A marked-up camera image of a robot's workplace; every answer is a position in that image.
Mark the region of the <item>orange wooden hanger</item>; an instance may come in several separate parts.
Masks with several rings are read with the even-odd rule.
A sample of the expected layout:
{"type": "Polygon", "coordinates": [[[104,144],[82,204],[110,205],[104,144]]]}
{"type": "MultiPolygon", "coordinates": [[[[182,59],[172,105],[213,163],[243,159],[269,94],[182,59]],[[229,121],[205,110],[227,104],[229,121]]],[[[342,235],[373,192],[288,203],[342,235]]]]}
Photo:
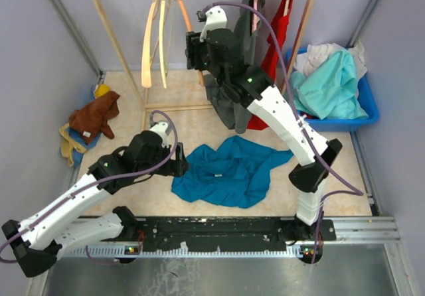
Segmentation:
{"type": "MultiPolygon", "coordinates": [[[[182,12],[182,15],[183,15],[183,18],[184,18],[184,21],[185,21],[185,26],[186,26],[187,32],[191,32],[193,30],[193,28],[192,28],[192,24],[191,24],[186,6],[185,6],[183,0],[178,0],[178,3],[179,3],[180,10],[182,12]]],[[[205,82],[204,82],[203,73],[201,71],[198,71],[198,77],[199,77],[199,84],[201,86],[204,86],[205,82]]]]}

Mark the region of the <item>blue t shirt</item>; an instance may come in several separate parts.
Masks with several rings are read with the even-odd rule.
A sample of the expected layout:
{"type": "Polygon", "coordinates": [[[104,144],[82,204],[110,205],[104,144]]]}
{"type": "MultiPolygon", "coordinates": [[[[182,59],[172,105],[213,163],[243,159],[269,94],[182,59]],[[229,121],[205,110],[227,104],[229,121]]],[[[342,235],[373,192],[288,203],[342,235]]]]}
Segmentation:
{"type": "Polygon", "coordinates": [[[292,157],[290,150],[279,151],[235,135],[216,150],[206,144],[197,147],[187,157],[189,170],[173,179],[171,191],[187,202],[250,208],[265,199],[271,170],[292,157]]]}

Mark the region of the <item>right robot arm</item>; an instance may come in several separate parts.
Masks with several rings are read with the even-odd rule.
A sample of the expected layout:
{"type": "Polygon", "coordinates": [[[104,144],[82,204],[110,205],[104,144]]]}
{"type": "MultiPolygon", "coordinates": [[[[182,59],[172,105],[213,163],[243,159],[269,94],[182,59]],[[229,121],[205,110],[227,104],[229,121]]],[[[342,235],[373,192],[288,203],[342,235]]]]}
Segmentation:
{"type": "Polygon", "coordinates": [[[264,121],[296,157],[298,164],[289,174],[299,191],[296,230],[304,240],[312,240],[320,232],[325,180],[341,142],[326,139],[295,117],[269,75],[245,62],[231,30],[215,29],[205,35],[190,31],[185,42],[187,68],[209,72],[233,102],[264,121]]]}

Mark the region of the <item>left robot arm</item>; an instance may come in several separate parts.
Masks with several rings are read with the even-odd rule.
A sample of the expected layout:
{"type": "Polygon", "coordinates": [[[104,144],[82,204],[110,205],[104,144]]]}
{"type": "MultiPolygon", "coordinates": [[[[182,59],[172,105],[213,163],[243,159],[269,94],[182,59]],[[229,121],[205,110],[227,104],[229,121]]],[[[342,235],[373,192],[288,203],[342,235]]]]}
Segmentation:
{"type": "Polygon", "coordinates": [[[134,239],[139,222],[126,206],[81,224],[74,221],[89,207],[153,175],[183,176],[189,168],[183,144],[177,141],[169,145],[166,138],[165,132],[142,131],[128,146],[101,156],[72,188],[46,208],[25,220],[4,223],[1,229],[6,244],[25,277],[48,271],[64,254],[82,246],[134,239]]]}

